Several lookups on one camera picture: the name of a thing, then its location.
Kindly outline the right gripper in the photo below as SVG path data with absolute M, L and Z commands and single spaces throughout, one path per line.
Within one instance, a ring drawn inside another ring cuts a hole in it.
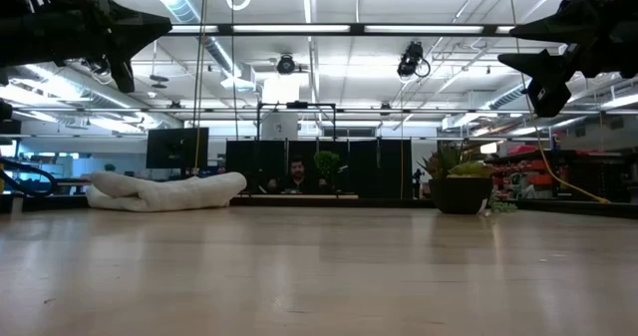
M 555 14 L 511 29 L 524 40 L 591 43 L 581 57 L 579 70 L 587 78 L 618 72 L 621 78 L 637 76 L 637 0 L 589 0 L 572 3 Z M 558 55 L 499 54 L 497 60 L 530 78 L 568 81 L 575 74 L 575 59 L 582 47 L 563 45 Z

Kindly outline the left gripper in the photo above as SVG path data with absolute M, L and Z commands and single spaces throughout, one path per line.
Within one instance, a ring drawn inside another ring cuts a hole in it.
M 128 62 L 172 29 L 168 17 L 137 11 L 115 0 L 30 0 L 56 47 L 56 64 L 82 59 L 91 71 Z

